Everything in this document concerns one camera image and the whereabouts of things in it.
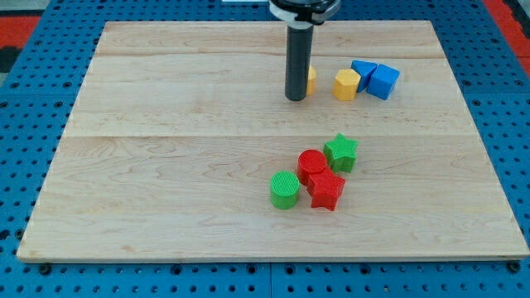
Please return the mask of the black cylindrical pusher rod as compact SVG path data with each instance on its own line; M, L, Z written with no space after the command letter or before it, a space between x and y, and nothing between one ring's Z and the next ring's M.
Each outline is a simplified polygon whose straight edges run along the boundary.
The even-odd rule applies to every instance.
M291 101L306 97L311 59L313 27L287 28L285 96Z

